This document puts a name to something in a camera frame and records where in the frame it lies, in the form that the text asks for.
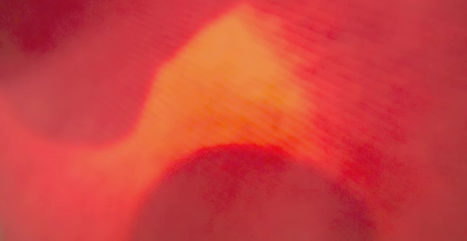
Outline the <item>red knit garment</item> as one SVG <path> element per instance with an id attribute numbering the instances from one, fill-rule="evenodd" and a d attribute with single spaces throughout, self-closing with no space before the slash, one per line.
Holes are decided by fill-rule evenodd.
<path id="1" fill-rule="evenodd" d="M 467 0 L 0 0 L 0 241 L 467 241 Z"/>

